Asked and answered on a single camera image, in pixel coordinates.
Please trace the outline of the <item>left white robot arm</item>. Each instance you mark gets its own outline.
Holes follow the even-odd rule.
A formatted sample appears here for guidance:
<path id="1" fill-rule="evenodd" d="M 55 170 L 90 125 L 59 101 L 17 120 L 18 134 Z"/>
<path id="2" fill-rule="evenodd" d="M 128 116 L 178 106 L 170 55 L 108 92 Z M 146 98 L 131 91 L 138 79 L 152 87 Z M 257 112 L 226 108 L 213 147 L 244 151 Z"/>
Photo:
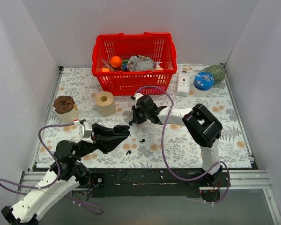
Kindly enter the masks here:
<path id="1" fill-rule="evenodd" d="M 82 157 L 96 150 L 107 154 L 130 135 L 128 125 L 107 128 L 86 120 L 74 120 L 67 126 L 79 127 L 80 141 L 60 141 L 55 152 L 50 153 L 54 163 L 34 187 L 18 184 L 30 191 L 24 193 L 19 202 L 1 210 L 9 224 L 37 225 L 54 204 L 75 188 L 91 190 L 96 185 L 96 178 L 81 162 Z"/>

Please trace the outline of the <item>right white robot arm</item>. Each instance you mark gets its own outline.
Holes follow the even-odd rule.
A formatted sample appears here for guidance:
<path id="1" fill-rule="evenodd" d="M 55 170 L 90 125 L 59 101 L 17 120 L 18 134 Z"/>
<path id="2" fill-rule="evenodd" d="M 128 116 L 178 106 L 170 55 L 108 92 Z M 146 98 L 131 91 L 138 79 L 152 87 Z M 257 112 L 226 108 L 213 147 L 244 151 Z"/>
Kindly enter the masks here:
<path id="1" fill-rule="evenodd" d="M 202 104 L 193 108 L 178 109 L 173 106 L 158 107 L 148 95 L 135 93 L 132 106 L 133 119 L 130 124 L 141 124 L 147 120 L 163 126 L 161 134 L 162 156 L 168 171 L 183 181 L 203 180 L 207 186 L 213 186 L 220 180 L 222 166 L 219 160 L 218 143 L 221 137 L 221 122 Z M 181 178 L 169 167 L 164 153 L 164 132 L 167 124 L 185 126 L 193 140 L 200 146 L 202 154 L 202 174 L 193 178 Z"/>

